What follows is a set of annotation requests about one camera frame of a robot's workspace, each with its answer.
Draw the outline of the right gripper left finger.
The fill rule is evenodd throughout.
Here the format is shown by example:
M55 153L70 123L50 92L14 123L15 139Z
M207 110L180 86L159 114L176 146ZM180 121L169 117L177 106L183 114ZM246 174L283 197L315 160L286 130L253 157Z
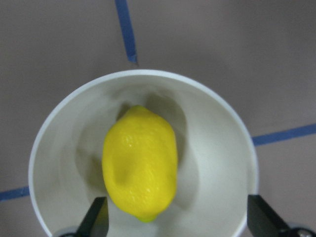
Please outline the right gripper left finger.
M75 237L106 237L109 231L107 197L97 197L78 227Z

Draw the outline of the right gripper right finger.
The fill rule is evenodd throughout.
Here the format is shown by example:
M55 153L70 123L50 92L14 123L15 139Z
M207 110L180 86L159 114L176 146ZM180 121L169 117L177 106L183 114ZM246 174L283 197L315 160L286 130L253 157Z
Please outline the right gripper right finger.
M260 195L247 197L247 226L253 237L292 237L291 228Z

